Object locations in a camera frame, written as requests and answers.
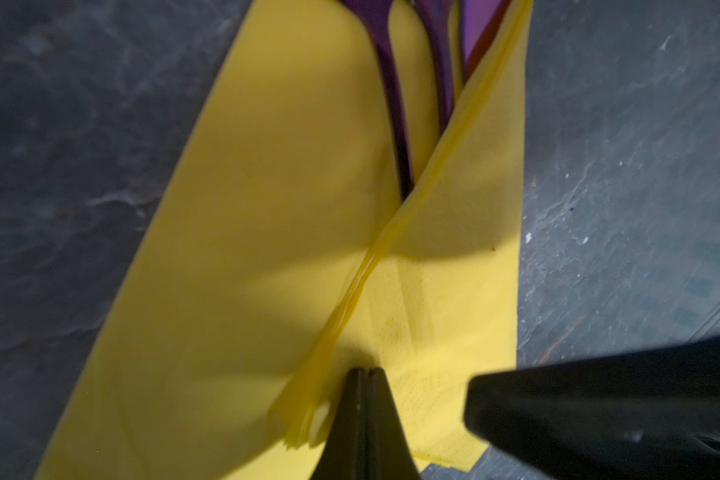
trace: black object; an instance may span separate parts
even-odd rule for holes
[[[558,479],[720,478],[720,336],[475,377],[464,423]]]
[[[312,480],[420,480],[382,369],[347,375]]]

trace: gray marble surface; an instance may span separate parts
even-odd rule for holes
[[[0,478],[29,478],[247,7],[0,2]],[[720,298],[720,0],[538,0],[518,363]],[[488,451],[470,473],[542,478]]]

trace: yellow cloth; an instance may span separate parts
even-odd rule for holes
[[[530,8],[438,141],[426,35],[395,3],[418,181],[399,207],[362,25],[335,0],[255,0],[37,478],[308,478],[320,447],[287,450],[270,408],[308,397],[283,389],[315,351],[312,438],[349,367],[379,365],[414,456],[470,469],[467,381],[515,364]],[[329,319],[348,320],[335,345]]]

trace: purple spoon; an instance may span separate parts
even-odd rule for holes
[[[424,24],[434,60],[434,74],[438,84],[440,133],[445,130],[454,111],[454,77],[451,67],[451,46],[448,41],[448,14],[452,0],[411,0],[413,8]]]
[[[389,10],[392,0],[339,0],[354,13],[368,31],[376,49],[379,67],[382,70],[384,91],[387,95],[389,119],[392,122],[392,136],[396,160],[398,162],[398,179],[400,195],[405,200],[413,189],[413,168],[408,148],[408,129],[405,126],[403,95],[400,89],[398,71],[394,67],[392,41],[389,38]]]

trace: yellow napkin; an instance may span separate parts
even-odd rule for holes
[[[394,4],[417,178],[400,207],[363,26],[335,0],[255,0],[37,478],[308,478],[320,447],[286,449],[295,417],[270,409],[307,398],[314,443],[360,365],[386,370],[415,457],[470,469],[467,381],[515,365],[530,8],[438,141],[426,34]],[[284,391],[315,351],[319,395]]]

